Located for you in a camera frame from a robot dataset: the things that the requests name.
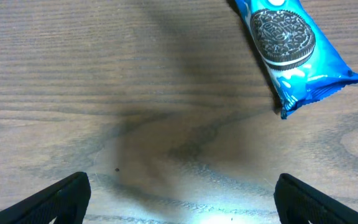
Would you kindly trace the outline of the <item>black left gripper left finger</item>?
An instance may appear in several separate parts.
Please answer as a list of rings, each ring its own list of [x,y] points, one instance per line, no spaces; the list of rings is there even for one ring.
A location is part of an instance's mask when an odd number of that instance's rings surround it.
[[[82,224],[91,197],[85,172],[75,172],[0,211],[0,224]]]

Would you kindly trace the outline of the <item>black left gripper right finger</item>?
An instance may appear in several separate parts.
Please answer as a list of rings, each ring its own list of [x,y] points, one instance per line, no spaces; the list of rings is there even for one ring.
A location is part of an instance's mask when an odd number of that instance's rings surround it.
[[[287,173],[273,197],[281,224],[358,224],[357,211]]]

